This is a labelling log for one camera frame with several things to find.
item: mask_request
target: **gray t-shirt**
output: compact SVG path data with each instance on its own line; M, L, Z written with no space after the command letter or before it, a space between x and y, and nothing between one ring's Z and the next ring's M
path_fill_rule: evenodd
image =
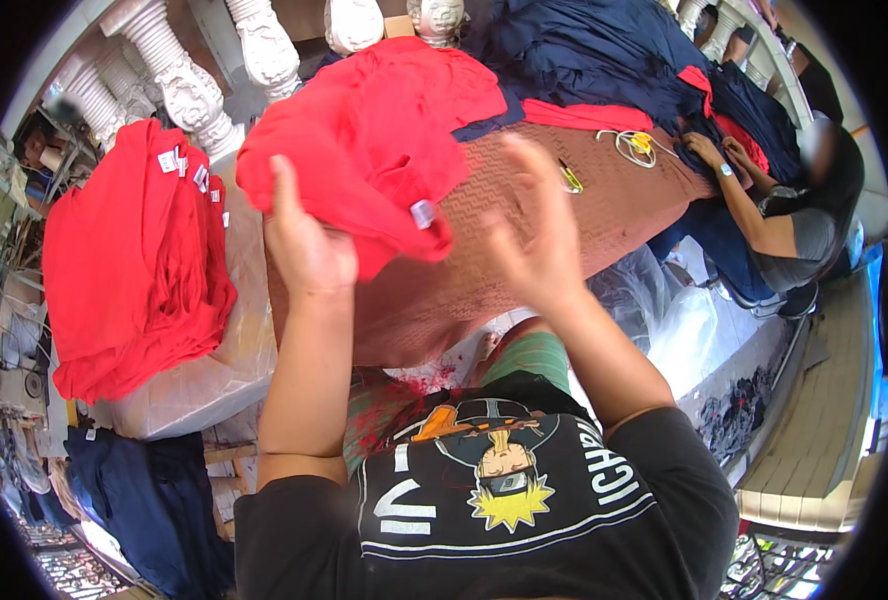
M796 198L799 195L792 188L778 185L758 204L758 209L767 216L767 204L771 198ZM764 283L778 293L809 283L826 264L834 246L834 219L823 210L802 208L790 213L790 220L794 225L797 258L760 254L748 247Z

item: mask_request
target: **table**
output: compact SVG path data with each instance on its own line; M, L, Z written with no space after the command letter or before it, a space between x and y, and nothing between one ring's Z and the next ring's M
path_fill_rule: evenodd
M531 123L506 129L544 144L584 186L582 194L570 198L580 226L585 277L664 230L691 201L719 193L715 183L661 150L654 168L645 169L620 156L608 136L594 141L593 131ZM651 134L671 147L670 136L661 129ZM491 318L520 306L483 251L479 223L484 210L497 207L526 235L522 207L510 186L514 169L500 152L499 134L463 146L473 174L440 204L453 229L453 250L437 264L399 257L373 281L357 284L354 365L425 364ZM267 265L280 342L287 291L272 258Z

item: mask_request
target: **green shorts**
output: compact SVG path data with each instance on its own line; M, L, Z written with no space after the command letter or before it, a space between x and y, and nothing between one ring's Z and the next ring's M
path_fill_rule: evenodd
M508 342L500 349L495 363L487 369L480 386L514 371L544 376L565 394L570 394L567 354L564 345L552 333L533 331ZM364 460L391 419L420 398L406 384L389 377L382 369L359 368L357 374L360 381L351 387L344 430L344 462L348 475Z
M514 371L544 376L565 394L570 394L567 379L567 353L557 336L546 331L525 333L500 351L497 361L480 379L480 387Z

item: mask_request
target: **cardboard box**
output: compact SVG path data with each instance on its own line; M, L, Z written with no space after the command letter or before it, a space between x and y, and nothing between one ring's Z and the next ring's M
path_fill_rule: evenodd
M389 16L384 19L384 37L399 38L401 36L413 36L414 22L410 20L410 15Z

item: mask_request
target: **ornate white column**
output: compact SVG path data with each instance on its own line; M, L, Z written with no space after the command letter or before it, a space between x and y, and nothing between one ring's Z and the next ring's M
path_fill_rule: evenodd
M383 38L383 13L377 0L327 0L324 3L324 39L345 57Z
M100 80L93 61L81 67L67 86L67 91L80 96L84 103L84 120L104 151L109 152L114 148L117 130L127 123L127 114L111 90Z
M700 18L704 6L709 4L710 0L684 0L684 6L677 7L677 22L691 42L693 42L693 30L697 27L697 19Z
M717 24L711 32L711 38L700 47L700 51L708 59L720 63L724 58L724 50L727 49L731 34L738 30L738 27L743 27L744 23L746 21L733 6L720 0L717 3Z
M301 59L283 30L270 0L227 0L244 49L244 66L251 81L275 102L293 94L301 84Z
M144 93L137 71L124 58L116 39L108 40L107 48L97 60L97 72L127 112L127 123L146 119L154 113L154 103Z
M434 48L456 48L464 20L464 0L407 0L407 14L417 35Z
M124 54L124 58L127 60L127 64L133 67L134 72L138 74L140 84L144 88L144 94L146 94L147 98L155 107L162 107L163 92L161 91L161 87L157 85L157 82L154 81L154 77L151 76L150 71L147 70L147 65L144 64L143 58L140 57L138 47L129 39L121 37L120 49Z
M212 162L236 152L244 141L243 125L224 112L224 94L210 73L187 54L167 23L163 0L125 0L101 21L106 36L124 33L137 44L143 61L163 91L170 118L197 135Z

